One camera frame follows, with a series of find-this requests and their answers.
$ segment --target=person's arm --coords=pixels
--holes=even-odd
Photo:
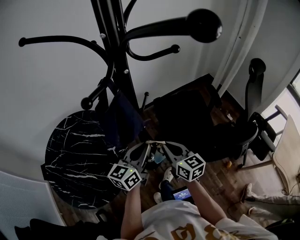
[[[221,219],[227,218],[221,207],[208,195],[198,181],[186,182],[186,185],[201,217],[213,225]]]
[[[143,231],[140,185],[128,192],[121,227],[121,238],[132,240]]]

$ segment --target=white t-shirt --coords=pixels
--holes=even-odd
[[[255,221],[242,215],[236,223],[228,218],[210,224],[189,202],[162,202],[142,214],[144,231],[135,240],[278,240]]]

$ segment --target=shoe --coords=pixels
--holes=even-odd
[[[240,197],[240,203],[245,203],[246,197],[250,196],[251,189],[252,189],[252,183],[249,183],[244,187],[242,196]]]
[[[250,209],[248,210],[248,216],[251,215],[251,212],[252,212],[252,210],[253,210],[254,208],[255,208],[255,207],[252,207],[252,208],[250,208]]]
[[[162,203],[163,200],[161,198],[161,194],[159,192],[156,192],[154,195],[153,195],[153,198],[154,198],[154,201],[156,202],[156,204],[159,204],[159,203]]]
[[[171,170],[172,170],[172,167],[169,167],[169,168],[167,168],[167,170],[165,171],[164,178],[163,178],[163,180],[159,183],[159,186],[158,186],[159,189],[160,189],[161,183],[162,183],[164,180],[167,180],[167,181],[169,181],[169,182],[172,181],[172,179],[173,179],[174,176],[173,176]]]

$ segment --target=person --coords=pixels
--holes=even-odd
[[[163,202],[141,213],[140,184],[127,194],[121,238],[126,240],[218,240],[278,239],[243,215],[236,223],[227,218],[221,207],[201,184],[186,182],[195,205],[171,200],[171,168],[161,182]]]
[[[240,201],[252,206],[248,215],[253,217],[276,221],[299,219],[300,196],[258,196],[252,192],[252,184],[249,183],[245,186]]]

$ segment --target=phone screen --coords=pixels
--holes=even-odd
[[[180,192],[174,193],[173,196],[174,196],[175,200],[183,200],[188,197],[191,197],[191,194],[189,193],[188,189],[184,189]]]

